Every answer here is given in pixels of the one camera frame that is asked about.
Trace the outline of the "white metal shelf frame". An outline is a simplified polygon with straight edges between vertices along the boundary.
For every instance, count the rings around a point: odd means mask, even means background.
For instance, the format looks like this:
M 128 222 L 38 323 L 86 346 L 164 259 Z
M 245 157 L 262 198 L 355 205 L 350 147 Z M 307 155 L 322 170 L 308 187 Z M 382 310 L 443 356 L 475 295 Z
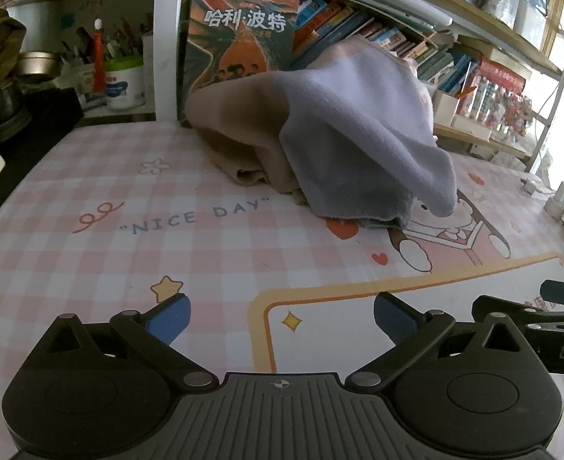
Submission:
M 536 136 L 533 152 L 524 158 L 529 170 L 535 169 L 545 150 L 546 139 L 556 117 L 564 92 L 564 67 L 557 69 L 546 58 L 538 57 L 537 49 L 524 38 L 514 34 L 512 29 L 486 15 L 482 10 L 463 0 L 425 0 L 448 13 L 454 21 L 453 28 L 468 35 L 484 38 L 509 56 L 520 60 L 525 66 L 551 77 L 556 88 L 546 102 L 548 113 L 536 113 L 536 123 L 541 130 Z M 23 47 L 26 50 L 53 49 L 64 42 L 64 29 L 61 18 L 70 13 L 78 26 L 88 27 L 101 15 L 98 3 L 107 0 L 12 0 L 6 3 L 6 10 L 26 28 Z M 97 107 L 85 114 L 87 126 L 104 123 L 128 123 L 136 120 L 175 120 L 179 115 L 180 82 L 183 71 L 182 53 L 184 44 L 180 38 L 183 22 L 190 9 L 188 0 L 151 0 L 145 7 L 134 1 L 123 3 L 115 15 L 136 16 L 145 10 L 153 13 L 153 86 L 154 98 L 142 107 L 123 112 L 114 112 L 106 107 Z M 564 38 L 564 29 L 558 35 Z

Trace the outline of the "pink checkered desk mat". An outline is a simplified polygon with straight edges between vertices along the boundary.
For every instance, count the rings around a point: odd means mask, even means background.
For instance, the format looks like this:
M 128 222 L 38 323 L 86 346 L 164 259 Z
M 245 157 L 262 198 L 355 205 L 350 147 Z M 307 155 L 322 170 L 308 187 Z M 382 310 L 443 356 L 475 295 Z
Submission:
M 564 227 L 516 172 L 454 164 L 458 214 L 418 261 L 386 230 L 234 184 L 173 123 L 74 131 L 0 209 L 0 459 L 15 450 L 2 396 L 65 312 L 105 322 L 181 292 L 191 317 L 173 346 L 209 371 L 346 376 L 391 345 L 381 291 L 458 320 L 483 294 L 541 306 L 543 280 L 564 280 Z

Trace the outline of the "red boxed book set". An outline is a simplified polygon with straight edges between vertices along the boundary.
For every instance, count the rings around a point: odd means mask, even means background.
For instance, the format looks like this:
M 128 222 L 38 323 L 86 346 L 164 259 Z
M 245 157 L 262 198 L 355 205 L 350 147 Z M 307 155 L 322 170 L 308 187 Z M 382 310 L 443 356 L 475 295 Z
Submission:
M 497 127 L 511 97 L 519 97 L 526 77 L 492 60 L 482 58 L 473 66 L 459 94 L 457 114 L 486 126 Z

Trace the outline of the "white green tub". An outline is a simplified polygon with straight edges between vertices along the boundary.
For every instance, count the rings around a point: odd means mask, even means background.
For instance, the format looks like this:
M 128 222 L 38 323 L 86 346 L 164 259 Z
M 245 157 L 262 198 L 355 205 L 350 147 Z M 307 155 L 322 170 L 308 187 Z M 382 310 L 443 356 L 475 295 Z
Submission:
M 139 107 L 146 103 L 143 83 L 143 57 L 117 57 L 105 64 L 106 105 L 114 111 Z

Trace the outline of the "red tassel ornament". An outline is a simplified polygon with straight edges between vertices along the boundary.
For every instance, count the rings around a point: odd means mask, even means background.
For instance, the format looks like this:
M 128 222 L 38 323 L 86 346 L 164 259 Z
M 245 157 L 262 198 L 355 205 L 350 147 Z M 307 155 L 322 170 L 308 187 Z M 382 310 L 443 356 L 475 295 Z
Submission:
M 97 18 L 94 22 L 94 84 L 92 92 L 96 95 L 103 94 L 105 90 L 104 42 L 102 36 L 102 20 Z

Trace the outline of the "metal bowl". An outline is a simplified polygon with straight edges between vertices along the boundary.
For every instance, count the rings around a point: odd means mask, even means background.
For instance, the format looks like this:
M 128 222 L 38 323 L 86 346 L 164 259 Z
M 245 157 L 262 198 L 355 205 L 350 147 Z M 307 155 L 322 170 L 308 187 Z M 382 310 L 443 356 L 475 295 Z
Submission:
M 57 53 L 47 51 L 21 52 L 16 62 L 16 75 L 23 81 L 46 82 L 60 76 L 63 63 Z

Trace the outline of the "white power strip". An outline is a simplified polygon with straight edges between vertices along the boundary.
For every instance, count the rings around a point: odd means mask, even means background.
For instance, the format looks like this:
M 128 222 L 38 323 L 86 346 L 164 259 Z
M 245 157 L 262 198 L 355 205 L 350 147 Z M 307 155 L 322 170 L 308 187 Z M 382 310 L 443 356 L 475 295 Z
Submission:
M 528 195 L 535 193 L 546 195 L 548 200 L 544 204 L 544 210 L 555 220 L 564 219 L 564 180 L 556 190 L 549 190 L 541 181 L 531 179 L 521 179 L 522 190 Z

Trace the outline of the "grey and beige sweater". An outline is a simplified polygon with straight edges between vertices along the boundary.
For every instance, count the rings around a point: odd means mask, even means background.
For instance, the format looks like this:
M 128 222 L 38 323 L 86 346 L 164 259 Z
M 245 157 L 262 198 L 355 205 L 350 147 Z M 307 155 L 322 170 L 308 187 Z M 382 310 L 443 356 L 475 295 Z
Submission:
M 455 211 L 428 89 L 408 61 L 364 38 L 328 47 L 304 70 L 205 86 L 184 113 L 227 177 L 268 184 L 319 217 L 404 227 L 417 202 L 438 217 Z

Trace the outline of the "Harry Potter book box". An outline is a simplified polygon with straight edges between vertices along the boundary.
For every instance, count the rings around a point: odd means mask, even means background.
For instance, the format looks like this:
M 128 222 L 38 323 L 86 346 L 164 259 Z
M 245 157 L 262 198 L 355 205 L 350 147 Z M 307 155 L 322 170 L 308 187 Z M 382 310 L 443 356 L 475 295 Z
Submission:
M 190 0 L 180 105 L 195 90 L 290 62 L 300 0 Z

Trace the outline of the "row of leaning books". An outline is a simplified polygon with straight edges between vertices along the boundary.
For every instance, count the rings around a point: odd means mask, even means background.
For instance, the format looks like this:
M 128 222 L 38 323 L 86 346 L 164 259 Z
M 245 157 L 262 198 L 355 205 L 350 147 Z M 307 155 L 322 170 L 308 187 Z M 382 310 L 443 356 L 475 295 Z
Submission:
M 456 45 L 443 44 L 444 34 L 414 17 L 351 0 L 301 0 L 288 67 L 305 69 L 324 49 L 359 36 L 392 55 L 409 60 L 419 80 L 457 95 L 479 61 Z

